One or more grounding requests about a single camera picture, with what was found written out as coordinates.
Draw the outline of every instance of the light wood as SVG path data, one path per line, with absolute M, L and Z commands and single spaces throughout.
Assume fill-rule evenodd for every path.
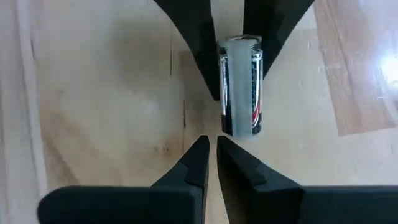
M 385 80 L 381 65 L 383 51 L 394 48 L 383 43 L 387 27 L 374 31 L 398 19 L 388 10 L 388 7 L 398 9 L 396 2 L 368 1 L 357 7 L 356 1 L 319 0 L 315 5 L 339 134 L 395 127 L 382 100 Z
M 217 38 L 240 34 L 243 1 L 211 3 Z M 21 70 L 32 68 L 32 49 L 49 190 L 151 185 L 206 134 L 211 140 L 206 222 L 228 222 L 216 168 L 219 103 L 153 0 L 35 0 L 34 30 L 21 32 L 21 41 L 15 30 L 21 18 L 6 10 L 16 6 L 1 4 L 1 27 L 12 32 L 0 34 L 0 180 L 5 180 L 0 199 L 9 202 L 0 206 L 0 224 L 21 223 L 28 216 L 16 217 L 19 209 L 32 216 L 42 189 L 37 183 L 44 180 L 33 169 L 40 164 L 33 162 L 40 157 L 34 156 L 40 132 L 26 131 L 38 126 L 33 74 Z M 398 184 L 398 91 L 389 75 L 398 58 L 392 35 L 398 30 L 397 3 L 317 0 L 314 8 L 264 79 L 262 132 L 235 141 L 303 185 Z M 25 54 L 16 53 L 19 46 Z M 14 170 L 35 175 L 19 180 Z M 25 185 L 9 190 L 18 181 Z M 28 207 L 10 204 L 26 195 Z

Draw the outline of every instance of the battery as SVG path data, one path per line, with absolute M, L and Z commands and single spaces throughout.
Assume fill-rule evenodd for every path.
M 238 42 L 250 41 L 248 54 L 235 54 L 230 58 L 228 51 L 240 47 Z M 262 50 L 261 37 L 242 35 L 218 43 L 221 92 L 221 123 L 223 132 L 231 136 L 246 137 L 258 134 L 262 128 Z M 251 69 L 240 69 L 251 66 Z

